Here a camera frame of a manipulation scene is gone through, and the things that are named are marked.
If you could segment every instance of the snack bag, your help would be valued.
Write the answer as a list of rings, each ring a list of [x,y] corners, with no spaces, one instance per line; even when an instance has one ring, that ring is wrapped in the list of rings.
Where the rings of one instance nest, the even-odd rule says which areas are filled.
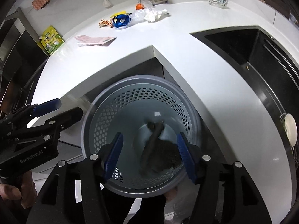
[[[42,34],[41,43],[51,55],[63,44],[63,40],[55,28],[53,26],[49,26]]]

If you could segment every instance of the perforated basket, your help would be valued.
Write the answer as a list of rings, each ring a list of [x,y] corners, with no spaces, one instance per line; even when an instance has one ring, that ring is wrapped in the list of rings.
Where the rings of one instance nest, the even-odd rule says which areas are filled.
[[[183,91],[164,78],[125,78],[101,92],[85,116],[81,134],[84,157],[111,143],[116,132],[124,135],[114,175],[105,184],[117,194],[132,198],[163,194],[186,174],[181,164],[159,174],[140,175],[140,157],[151,135],[146,127],[148,121],[165,122],[161,139],[176,143],[176,134],[184,132],[191,144],[200,146],[198,113]]]

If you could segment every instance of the white tissue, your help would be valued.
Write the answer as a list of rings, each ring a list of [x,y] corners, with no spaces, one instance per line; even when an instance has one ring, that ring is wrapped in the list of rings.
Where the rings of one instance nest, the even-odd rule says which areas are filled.
[[[144,20],[146,20],[148,22],[155,22],[167,13],[168,13],[168,11],[166,9],[163,9],[162,11],[157,11],[157,10],[153,9],[145,15]]]

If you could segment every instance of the paper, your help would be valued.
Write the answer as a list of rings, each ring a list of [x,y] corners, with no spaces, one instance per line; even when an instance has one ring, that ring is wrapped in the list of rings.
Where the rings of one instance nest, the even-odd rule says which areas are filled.
[[[81,35],[75,37],[76,40],[78,40],[78,44],[84,44],[84,45],[94,45],[94,46],[101,46],[105,45],[109,41],[112,41],[116,39],[116,37],[89,37],[86,35]]]

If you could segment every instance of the white countertop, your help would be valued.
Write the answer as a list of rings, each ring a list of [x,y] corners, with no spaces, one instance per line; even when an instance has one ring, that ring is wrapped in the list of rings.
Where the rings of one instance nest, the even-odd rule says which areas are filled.
[[[125,9],[119,9],[120,6],[117,9],[132,12],[135,1],[126,4],[130,3],[132,5]],[[279,41],[296,61],[299,61],[298,49],[267,20],[232,2],[226,9],[210,6],[206,1],[161,4],[156,8],[167,9],[170,16],[156,23],[144,22],[120,31],[99,28],[99,20],[113,14],[114,7],[86,21],[81,30],[71,31],[74,35],[46,63],[32,104],[53,98],[60,98],[66,104],[67,94],[82,97],[113,76],[155,56],[189,97],[211,127],[211,132],[212,128],[220,128],[222,133],[214,135],[215,139],[229,142],[231,150],[227,156],[243,162],[264,198],[273,224],[279,223],[291,206],[291,182],[287,157],[276,127],[242,77],[190,33],[258,25]],[[73,38],[78,35],[117,39],[107,47],[78,47]],[[41,118],[40,122],[34,119],[29,126],[45,120]],[[251,142],[241,145],[245,138],[260,142],[259,148]]]

